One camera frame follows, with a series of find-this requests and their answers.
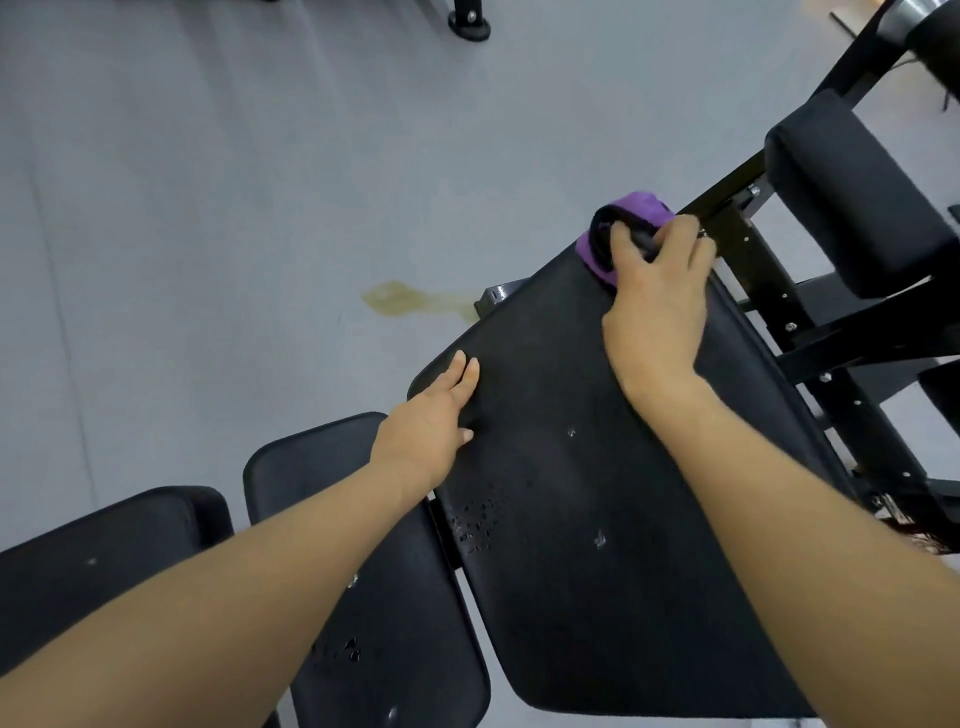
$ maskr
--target right hand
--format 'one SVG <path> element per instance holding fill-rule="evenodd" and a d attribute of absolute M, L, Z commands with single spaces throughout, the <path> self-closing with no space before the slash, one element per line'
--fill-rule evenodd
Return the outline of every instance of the right hand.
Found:
<path fill-rule="evenodd" d="M 653 263 L 643 259 L 623 223 L 611 230 L 616 300 L 603 318 L 607 356 L 636 407 L 648 393 L 695 376 L 693 361 L 707 322 L 707 278 L 716 243 L 697 238 L 700 222 L 681 215 L 663 226 Z"/>

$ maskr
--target gym floor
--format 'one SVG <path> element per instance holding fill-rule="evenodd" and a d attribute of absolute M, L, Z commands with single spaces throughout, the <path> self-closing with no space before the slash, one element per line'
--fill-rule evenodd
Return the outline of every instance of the gym floor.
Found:
<path fill-rule="evenodd" d="M 0 548 L 165 484 L 246 525 L 258 447 L 389 410 L 464 303 L 626 191 L 691 200 L 849 43 L 830 0 L 488 0 L 482 45 L 441 3 L 0 5 Z M 939 208 L 960 202 L 942 101 L 911 65 L 860 110 Z M 795 279 L 830 270 L 782 208 L 757 221 Z M 361 298 L 390 281 L 428 312 Z M 887 407 L 960 477 L 918 388 Z M 484 725 L 674 724 L 534 711 L 478 630 Z"/>

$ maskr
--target black cushion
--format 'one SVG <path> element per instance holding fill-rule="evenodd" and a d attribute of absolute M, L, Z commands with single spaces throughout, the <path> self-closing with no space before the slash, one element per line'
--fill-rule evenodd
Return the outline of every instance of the black cushion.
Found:
<path fill-rule="evenodd" d="M 833 91 L 767 135 L 767 175 L 860 298 L 883 298 L 960 256 L 956 235 Z"/>
<path fill-rule="evenodd" d="M 157 488 L 0 553 L 0 674 L 232 532 L 213 489 Z"/>
<path fill-rule="evenodd" d="M 516 694 L 565 713 L 807 716 L 669 454 L 624 399 L 600 320 L 611 291 L 568 249 L 456 349 L 483 374 L 437 498 Z M 733 409 L 851 494 L 797 391 L 717 280 L 698 370 Z"/>
<path fill-rule="evenodd" d="M 279 440 L 244 470 L 256 523 L 359 470 L 384 415 Z M 290 686 L 300 728 L 473 728 L 490 681 L 424 501 L 361 567 Z"/>

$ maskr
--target water spot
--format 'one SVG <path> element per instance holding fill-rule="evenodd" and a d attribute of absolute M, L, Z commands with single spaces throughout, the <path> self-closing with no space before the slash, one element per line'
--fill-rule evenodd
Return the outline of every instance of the water spot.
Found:
<path fill-rule="evenodd" d="M 480 320 L 473 308 L 473 296 L 425 293 L 399 280 L 381 283 L 361 294 L 360 299 L 381 316 L 391 318 L 411 313 L 455 313 L 468 324 Z"/>

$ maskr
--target forearm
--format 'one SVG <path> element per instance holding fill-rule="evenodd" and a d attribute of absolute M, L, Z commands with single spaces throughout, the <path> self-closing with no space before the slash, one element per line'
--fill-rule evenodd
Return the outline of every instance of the forearm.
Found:
<path fill-rule="evenodd" d="M 952 572 L 770 444 L 701 379 L 632 400 L 829 725 L 960 724 Z"/>
<path fill-rule="evenodd" d="M 0 723 L 262 725 L 419 479 L 367 466 L 144 582 L 0 680 Z"/>

